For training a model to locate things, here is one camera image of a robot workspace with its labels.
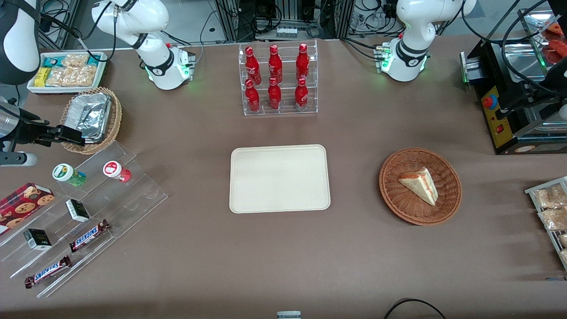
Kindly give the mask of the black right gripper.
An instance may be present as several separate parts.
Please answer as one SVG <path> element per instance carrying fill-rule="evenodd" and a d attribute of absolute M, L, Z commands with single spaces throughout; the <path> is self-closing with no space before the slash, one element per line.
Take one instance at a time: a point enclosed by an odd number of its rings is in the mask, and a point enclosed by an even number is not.
<path fill-rule="evenodd" d="M 20 120 L 13 138 L 16 144 L 36 144 L 51 147 L 51 143 L 85 145 L 82 133 L 65 125 L 51 127 L 48 121 L 26 110 L 20 110 Z"/>

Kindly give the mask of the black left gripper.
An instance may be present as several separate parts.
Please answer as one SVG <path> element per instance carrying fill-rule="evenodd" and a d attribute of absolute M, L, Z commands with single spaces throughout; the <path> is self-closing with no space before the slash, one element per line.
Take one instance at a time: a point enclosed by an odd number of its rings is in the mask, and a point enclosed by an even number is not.
<path fill-rule="evenodd" d="M 496 119 L 503 120 L 513 112 L 539 105 L 552 105 L 561 102 L 561 97 L 544 89 L 534 89 L 530 85 L 519 82 L 498 97 L 499 110 Z"/>

